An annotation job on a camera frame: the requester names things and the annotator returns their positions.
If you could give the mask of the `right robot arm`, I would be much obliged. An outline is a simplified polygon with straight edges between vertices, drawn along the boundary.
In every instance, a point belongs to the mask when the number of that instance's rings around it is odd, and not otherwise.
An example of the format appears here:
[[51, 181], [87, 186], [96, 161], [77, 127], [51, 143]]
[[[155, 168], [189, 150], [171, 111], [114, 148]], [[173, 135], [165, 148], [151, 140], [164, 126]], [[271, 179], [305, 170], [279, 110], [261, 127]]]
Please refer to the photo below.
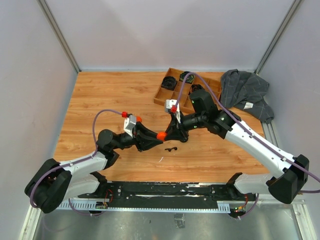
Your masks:
[[308, 158], [279, 149], [251, 130], [235, 113], [218, 109], [212, 95], [204, 89], [191, 93], [189, 98], [194, 109], [189, 115], [181, 113], [177, 100], [165, 101], [164, 109], [171, 121], [162, 140], [186, 142], [190, 130], [205, 128], [241, 147], [269, 171], [256, 175], [235, 173], [226, 188], [230, 199], [238, 200], [244, 194], [270, 194], [284, 204], [292, 203], [308, 180]]

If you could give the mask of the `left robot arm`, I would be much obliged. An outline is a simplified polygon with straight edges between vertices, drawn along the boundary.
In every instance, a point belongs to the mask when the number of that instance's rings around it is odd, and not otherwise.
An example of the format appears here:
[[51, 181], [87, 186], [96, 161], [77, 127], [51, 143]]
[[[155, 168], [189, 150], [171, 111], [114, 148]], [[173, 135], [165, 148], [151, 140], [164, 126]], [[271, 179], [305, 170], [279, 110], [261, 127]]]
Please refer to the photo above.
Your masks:
[[136, 146], [140, 152], [165, 141], [165, 132], [153, 132], [138, 122], [131, 133], [116, 134], [104, 129], [98, 134], [96, 150], [73, 160], [46, 160], [24, 189], [30, 204], [45, 214], [55, 210], [63, 201], [83, 194], [101, 198], [107, 193], [106, 179], [99, 171], [111, 167], [119, 157], [116, 149]]

